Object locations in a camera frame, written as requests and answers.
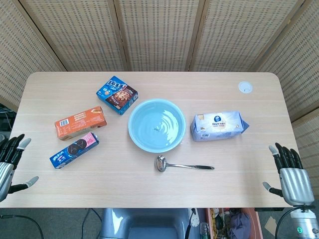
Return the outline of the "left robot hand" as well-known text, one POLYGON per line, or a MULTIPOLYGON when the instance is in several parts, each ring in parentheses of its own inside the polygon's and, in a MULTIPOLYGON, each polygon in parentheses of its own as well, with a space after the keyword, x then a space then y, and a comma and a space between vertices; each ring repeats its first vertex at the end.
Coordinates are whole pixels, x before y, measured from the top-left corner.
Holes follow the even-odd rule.
POLYGON ((39 179, 38 176, 29 181, 12 185, 15 170, 21 159, 22 153, 30 144, 31 138, 24 138, 24 134, 11 139, 5 138, 0 142, 0 201, 2 202, 8 194, 13 194, 33 186, 39 179))

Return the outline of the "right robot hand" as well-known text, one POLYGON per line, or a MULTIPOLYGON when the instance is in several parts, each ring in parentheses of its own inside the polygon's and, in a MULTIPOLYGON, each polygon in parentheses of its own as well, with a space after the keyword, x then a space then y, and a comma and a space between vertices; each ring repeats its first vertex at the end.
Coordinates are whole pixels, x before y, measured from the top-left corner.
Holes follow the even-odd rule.
POLYGON ((314 194, 308 172, 303 168, 301 158, 294 149, 288 149, 275 143, 269 146, 279 175, 281 188, 277 189, 263 182, 264 188, 284 198, 291 206, 310 205, 314 202, 314 194))

